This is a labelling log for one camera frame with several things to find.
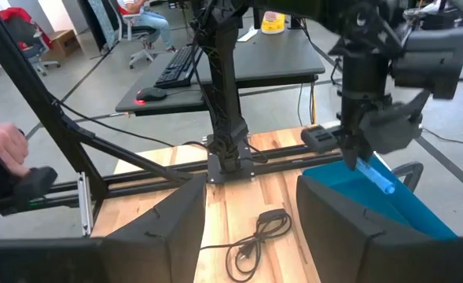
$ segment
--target blue marker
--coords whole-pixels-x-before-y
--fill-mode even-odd
[[[357,159],[357,169],[361,171],[371,182],[373,182],[383,193],[391,194],[395,192],[395,185],[387,178],[383,177],[378,171],[372,168],[367,162]]]

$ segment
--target cable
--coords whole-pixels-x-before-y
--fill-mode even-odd
[[[340,62],[341,62],[341,57],[336,58],[334,61],[334,68],[333,68],[333,71],[331,72],[331,82],[333,82],[333,86],[341,86],[341,83],[338,83],[334,79],[334,73],[336,72],[336,69],[342,70]]]
[[[167,145],[167,146],[170,146],[170,147],[175,147],[175,145],[169,144],[169,143],[167,143],[167,142],[165,142],[165,141],[160,141],[160,140],[155,139],[155,138],[150,138],[150,137],[142,136],[142,135],[140,135],[140,134],[131,133],[131,132],[129,132],[129,131],[121,130],[121,129],[118,129],[118,128],[109,126],[108,124],[105,124],[105,123],[96,121],[95,119],[91,119],[90,117],[85,116],[85,115],[83,115],[83,114],[77,112],[76,110],[74,110],[74,109],[68,107],[64,102],[58,100],[58,99],[57,99],[56,97],[54,97],[53,95],[51,95],[51,96],[53,97],[53,99],[55,99],[55,101],[56,101],[61,107],[67,109],[68,111],[70,111],[70,112],[76,114],[77,116],[79,116],[79,117],[81,117],[81,118],[83,118],[83,119],[86,119],[86,120],[88,120],[88,121],[90,121],[90,122],[96,123],[96,124],[98,124],[98,125],[100,125],[100,126],[106,127],[106,128],[108,128],[108,129],[110,129],[110,130],[118,131],[118,132],[123,133],[123,134],[129,134],[130,136],[133,136],[133,137],[136,137],[136,138],[141,138],[141,139],[145,139],[145,140],[148,140],[148,141],[151,141],[151,142],[157,142],[157,143],[160,143],[160,144],[162,144],[162,145]]]
[[[434,133],[433,131],[431,131],[431,130],[429,130],[427,128],[423,128],[422,130],[429,133],[429,134],[431,134],[431,135],[433,135],[434,137],[439,139],[441,142],[453,142],[453,143],[458,143],[458,144],[463,145],[463,141],[458,141],[458,140],[449,139],[449,138],[443,138],[443,137],[439,136],[438,134]]]
[[[303,30],[304,34],[308,37],[308,41],[313,44],[313,42],[311,41],[311,37],[310,37],[310,33],[308,32],[308,25],[307,25],[307,20],[305,18],[301,19],[301,22],[303,24],[301,24],[301,29]]]
[[[266,228],[273,222],[280,221],[280,223],[275,226],[274,228],[267,230]],[[262,213],[255,223],[255,232],[252,236],[245,237],[234,244],[218,244],[218,245],[211,245],[206,246],[200,249],[203,251],[204,249],[209,248],[228,248],[226,252],[225,264],[226,264],[226,272],[230,279],[234,282],[247,282],[250,281],[253,277],[257,268],[259,266],[259,261],[261,260],[261,243],[265,243],[265,240],[274,239],[277,237],[281,237],[287,234],[292,228],[292,218],[291,216],[285,211],[285,209],[276,209],[273,211],[267,211]],[[228,264],[230,257],[230,252],[232,248],[239,247],[237,254],[235,255],[234,265],[237,268],[238,272],[242,275],[247,276],[245,279],[237,279],[231,274],[230,265]],[[243,270],[238,265],[238,262],[243,258],[249,258],[252,252],[255,251],[255,258],[254,258],[254,267],[250,270]]]
[[[312,109],[313,109],[313,95],[311,95],[312,91],[313,90],[310,87],[310,94],[309,94],[310,95],[310,103],[308,105],[309,106],[308,112],[310,113],[310,124],[311,125],[313,125],[313,111],[312,111]]]
[[[173,94],[167,94],[167,96],[172,96],[172,95],[181,94],[181,93],[186,93],[186,92],[193,92],[193,91],[199,91],[199,92],[201,92],[201,90],[181,90],[181,91],[175,92],[175,93],[173,93]]]
[[[310,96],[311,96],[311,124],[315,125],[317,123],[317,101],[315,100],[315,82],[311,82],[310,85]]]
[[[204,143],[201,143],[199,141],[187,141],[187,142],[184,142],[182,145],[198,145],[204,148],[205,150],[208,150],[208,147]]]
[[[266,155],[258,150],[257,148],[255,148],[254,146],[250,145],[247,141],[247,139],[244,139],[244,143],[246,144],[246,146],[248,146],[250,149],[254,150],[256,153],[258,153],[260,156],[261,156],[261,159],[257,159],[257,158],[252,158],[252,157],[244,157],[244,158],[241,158],[241,160],[250,160],[252,162],[256,162],[256,163],[259,163],[259,164],[267,164],[268,163],[268,157],[266,157]],[[197,146],[200,146],[201,148],[204,148],[205,150],[208,151],[208,146],[206,146],[205,144],[199,142],[199,141],[188,141],[188,142],[185,142],[183,143],[182,145],[197,145]]]
[[[268,160],[268,157],[266,157],[266,155],[265,155],[262,151],[258,150],[258,149],[255,148],[253,145],[250,145],[250,144],[248,143],[247,139],[244,139],[244,143],[245,143],[249,148],[251,148],[251,149],[253,149],[255,152],[257,152],[257,153],[261,156],[262,159],[259,160],[259,159],[257,159],[257,158],[254,159],[254,158],[251,158],[251,157],[245,157],[245,158],[243,158],[242,160],[250,160],[250,161],[252,161],[252,162],[257,162],[257,163],[260,163],[260,164],[267,164],[267,163],[268,163],[268,161],[269,161],[269,160]]]
[[[191,35],[189,34],[189,25],[187,24],[187,17],[186,17],[186,3],[184,1],[180,1],[179,3],[179,7],[182,7],[182,17],[183,17],[183,20],[184,20],[184,28],[186,30],[186,35],[189,38],[191,38]]]
[[[301,106],[301,94],[303,94],[303,84],[301,83],[301,87],[299,89],[299,97],[297,98],[297,119],[299,119],[299,124],[301,127],[303,126],[303,121],[301,120],[301,113],[299,112],[299,107]]]

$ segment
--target concrete floor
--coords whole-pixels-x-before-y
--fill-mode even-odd
[[[182,47],[189,42],[186,30],[183,28],[182,12],[168,10],[166,7],[156,7],[171,22],[174,29],[172,36],[176,47]],[[245,29],[252,23],[248,13],[244,19]],[[315,22],[308,23],[308,30],[314,43],[324,52],[328,52],[338,37],[327,32]],[[124,93],[140,75],[149,67],[149,62],[140,61],[135,69],[127,67],[130,53],[138,51],[141,46],[133,42],[121,42],[91,72],[100,58],[90,59],[98,55],[91,37],[85,33],[79,36],[82,50],[74,53],[61,68],[51,69],[48,76],[42,78],[48,90],[58,98],[66,97],[67,105],[87,116],[103,116],[114,113],[114,108]],[[161,49],[161,42],[155,44]],[[327,72],[319,80],[329,79],[332,65],[322,58]],[[277,87],[242,90],[243,92],[270,90]],[[389,86],[396,100],[408,101],[417,90],[404,90]],[[289,90],[273,91],[241,99],[242,111],[252,133],[278,130],[299,126],[297,117],[297,101],[299,87]],[[301,116],[303,124],[309,123],[309,87],[304,86],[301,95]],[[317,122],[333,121],[340,107],[340,100],[330,84],[316,86]],[[9,77],[0,73],[0,121],[10,121],[17,124],[25,133],[31,132],[30,156],[27,165],[54,167],[59,182],[75,179],[75,172],[68,164],[54,141],[44,128],[38,127],[39,120],[20,95]],[[163,116],[127,117],[115,116],[101,119],[101,122],[137,134],[159,138],[172,144],[182,144],[189,140],[199,141],[211,133],[210,119],[206,112],[182,113]],[[150,141],[132,138],[124,134],[110,131],[90,122],[80,123],[82,127],[93,131],[99,137],[105,138],[134,152],[162,148]],[[453,101],[430,101],[424,111],[424,126],[446,138],[463,140],[463,83],[458,87],[457,96]],[[440,142],[430,134],[424,134],[427,142],[434,145],[447,156],[455,167],[463,172],[463,145]],[[86,148],[95,166],[103,175],[110,175],[115,168],[117,159]],[[436,158],[431,156],[415,141],[407,149],[384,156],[391,167],[396,167],[410,161],[422,162],[424,174],[417,187],[416,194],[424,201],[455,233],[463,235],[463,183],[450,173]],[[79,237],[79,213],[75,208],[53,208],[44,211],[33,211],[0,216],[0,238],[32,238],[32,237]]]

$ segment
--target metal bracket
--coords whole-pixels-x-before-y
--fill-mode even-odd
[[[215,154],[208,153],[208,182],[211,184],[223,184],[255,176],[254,163],[250,148],[243,141],[238,142],[238,152],[240,153],[241,170],[234,173],[222,173],[219,157]]]
[[[79,172],[77,178],[77,191],[79,195],[79,212],[81,214],[81,228],[83,236],[89,237],[93,229],[93,213],[91,211],[90,182],[85,172]]]

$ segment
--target white chair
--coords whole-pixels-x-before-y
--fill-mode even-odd
[[[129,14],[129,15],[121,15],[119,11],[119,5],[116,0],[109,0],[111,3],[114,12],[116,13],[116,17],[119,23],[119,35],[118,41],[122,41],[126,39],[129,42],[141,42],[142,43],[142,50],[133,53],[130,55],[130,62],[128,65],[130,69],[133,69],[133,64],[141,59],[147,59],[154,61],[153,55],[158,53],[164,53],[165,51],[155,51],[155,50],[148,50],[147,48],[147,39],[148,35],[151,35],[156,32],[156,29],[147,27],[147,26],[134,26],[135,20],[140,16],[138,14]]]

